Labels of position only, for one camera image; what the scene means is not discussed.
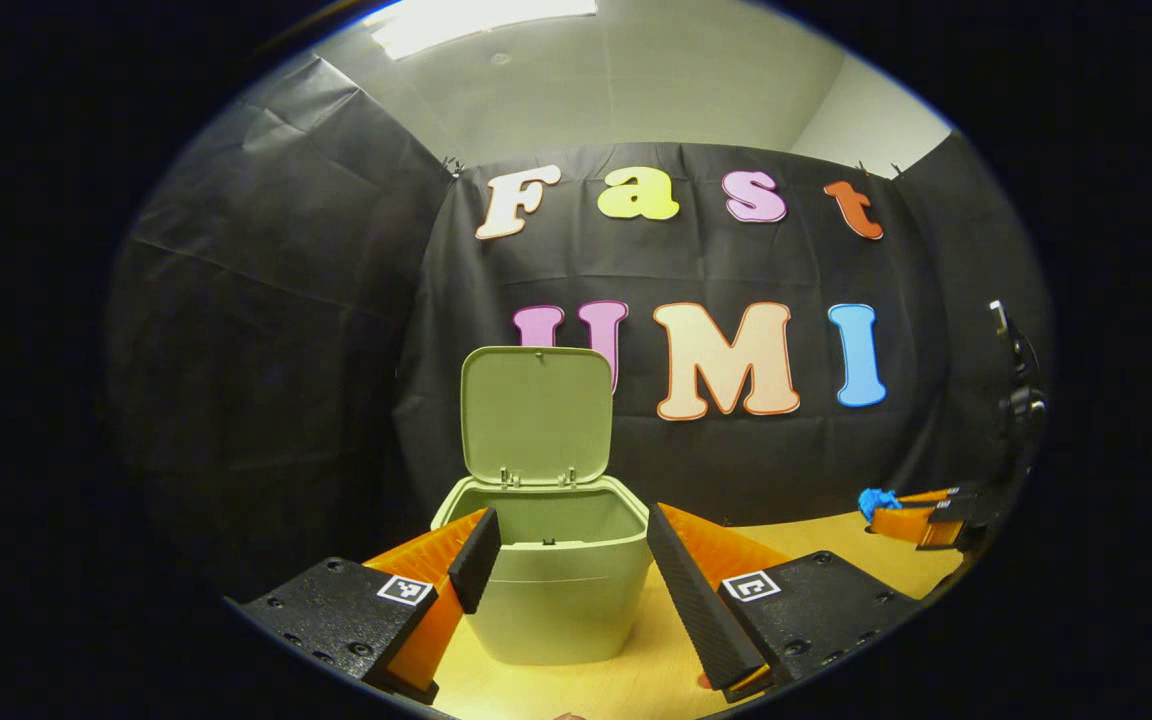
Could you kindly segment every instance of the letter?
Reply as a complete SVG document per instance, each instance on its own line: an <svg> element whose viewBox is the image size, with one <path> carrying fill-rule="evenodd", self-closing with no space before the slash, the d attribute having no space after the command letter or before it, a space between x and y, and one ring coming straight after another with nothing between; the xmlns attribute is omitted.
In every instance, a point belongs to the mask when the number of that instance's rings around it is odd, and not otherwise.
<svg viewBox="0 0 1152 720"><path fill-rule="evenodd" d="M598 209L607 218L636 218L668 220L679 212L673 200L673 182L655 168L621 168L607 173L612 185L598 196Z"/></svg>
<svg viewBox="0 0 1152 720"><path fill-rule="evenodd" d="M887 397L878 382L878 354L874 351L874 309L869 305L835 305L829 323L842 336L842 367L846 380L838 392L838 403L847 407L872 406Z"/></svg>
<svg viewBox="0 0 1152 720"><path fill-rule="evenodd" d="M554 184L562 177L558 165L545 165L544 168L509 173L488 181L492 188L492 199L488 200L488 217L479 225L473 236L479 240L506 237L521 232L524 220L518 218L518 206L528 213L535 213L540 207L544 188L539 183Z"/></svg>
<svg viewBox="0 0 1152 720"><path fill-rule="evenodd" d="M776 181L767 173L735 170L723 176L727 211L742 223L775 223L785 217L785 200L772 192Z"/></svg>
<svg viewBox="0 0 1152 720"><path fill-rule="evenodd" d="M708 404L696 393L698 373L723 415L736 409L748 376L746 414L791 414L799 407L785 341L788 306L778 302L746 306L730 344L708 311L695 302L661 305L652 316L664 325L669 341L669 395L657 406L660 418L695 420L705 415Z"/></svg>
<svg viewBox="0 0 1152 720"><path fill-rule="evenodd" d="M589 325L589 347L597 350L612 365L612 392L616 392L620 369L620 324L630 314L630 306L615 300L586 302L576 311L581 320Z"/></svg>
<svg viewBox="0 0 1152 720"><path fill-rule="evenodd" d="M851 183L838 181L824 187L824 192L838 200L838 209L842 210L842 219L847 221L847 227L851 232L859 234L867 240L878 240L882 236L882 226L870 222L865 217L865 209L869 209L869 198L851 189Z"/></svg>
<svg viewBox="0 0 1152 720"><path fill-rule="evenodd" d="M553 347L554 328L563 324L563 309L553 305L524 306L513 314L513 327L518 328L522 347Z"/></svg>

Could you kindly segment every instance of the bin hinge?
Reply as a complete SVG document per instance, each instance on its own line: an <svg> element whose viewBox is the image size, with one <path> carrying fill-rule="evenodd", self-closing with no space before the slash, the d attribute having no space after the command letter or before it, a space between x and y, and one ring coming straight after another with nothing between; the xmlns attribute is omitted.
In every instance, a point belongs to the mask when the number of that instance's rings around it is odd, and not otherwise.
<svg viewBox="0 0 1152 720"><path fill-rule="evenodd" d="M503 488L522 487L522 482L521 479L518 479L517 473L509 473L508 468L500 468L500 487Z"/></svg>

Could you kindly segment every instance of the table surface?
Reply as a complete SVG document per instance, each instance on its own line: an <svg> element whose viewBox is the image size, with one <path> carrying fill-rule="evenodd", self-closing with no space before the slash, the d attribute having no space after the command letter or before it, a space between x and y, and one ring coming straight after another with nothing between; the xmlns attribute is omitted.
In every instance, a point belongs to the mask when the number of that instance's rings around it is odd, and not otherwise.
<svg viewBox="0 0 1152 720"><path fill-rule="evenodd" d="M963 561L954 550L919 552L911 543L865 533L866 524L859 511L849 511L732 530L790 558L831 551L914 598L927 596ZM700 674L700 660L652 564L620 655L584 665L506 665L486 655L462 621L434 677L440 688L434 707L462 720L553 720L564 712L586 720L679 720L730 707L721 692L696 683Z"/></svg>

